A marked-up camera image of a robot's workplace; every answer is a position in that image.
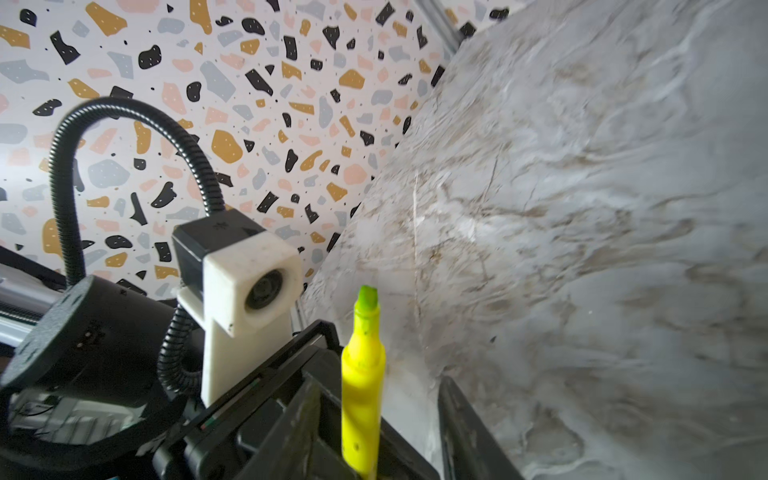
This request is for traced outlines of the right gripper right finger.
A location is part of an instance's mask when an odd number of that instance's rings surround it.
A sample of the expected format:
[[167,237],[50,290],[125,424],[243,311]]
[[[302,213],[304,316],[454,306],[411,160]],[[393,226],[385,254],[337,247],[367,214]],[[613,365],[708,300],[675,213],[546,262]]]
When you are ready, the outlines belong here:
[[440,378],[437,405],[445,479],[523,480],[450,376]]

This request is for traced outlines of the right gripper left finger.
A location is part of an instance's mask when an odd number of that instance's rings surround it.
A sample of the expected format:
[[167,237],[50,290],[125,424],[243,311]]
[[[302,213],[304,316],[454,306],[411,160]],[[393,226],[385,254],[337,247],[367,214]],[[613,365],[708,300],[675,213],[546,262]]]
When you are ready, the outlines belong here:
[[237,441],[249,459],[238,479],[319,479],[318,427],[321,390],[305,382],[288,406],[268,403],[238,430]]

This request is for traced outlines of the yellow highlighter pen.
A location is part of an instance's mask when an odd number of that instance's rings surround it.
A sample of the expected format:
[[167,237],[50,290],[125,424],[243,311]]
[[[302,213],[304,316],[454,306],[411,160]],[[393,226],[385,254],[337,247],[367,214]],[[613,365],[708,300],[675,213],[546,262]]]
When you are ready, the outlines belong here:
[[385,372],[378,291],[363,285],[354,304],[353,333],[341,356],[341,451],[363,479],[377,475]]

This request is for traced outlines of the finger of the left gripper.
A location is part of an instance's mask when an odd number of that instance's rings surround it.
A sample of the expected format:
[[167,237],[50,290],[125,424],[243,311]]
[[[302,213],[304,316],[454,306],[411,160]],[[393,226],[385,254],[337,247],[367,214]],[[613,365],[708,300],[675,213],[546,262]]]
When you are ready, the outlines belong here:
[[179,432],[182,479],[238,479],[250,454],[238,430],[257,410],[275,402],[282,412],[307,381],[321,390],[319,479],[357,479],[341,451],[341,346],[335,327],[318,320],[293,336],[213,405]]

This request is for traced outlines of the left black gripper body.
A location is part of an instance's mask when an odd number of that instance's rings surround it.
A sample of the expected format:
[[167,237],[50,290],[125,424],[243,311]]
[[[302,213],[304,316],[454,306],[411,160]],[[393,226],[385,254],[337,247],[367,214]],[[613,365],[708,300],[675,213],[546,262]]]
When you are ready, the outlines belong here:
[[[16,347],[1,376],[4,479],[154,479],[152,457],[182,420],[186,398],[166,392],[156,364],[175,305],[88,276],[69,288]],[[103,438],[77,435],[73,412],[23,411],[23,395],[140,409]]]

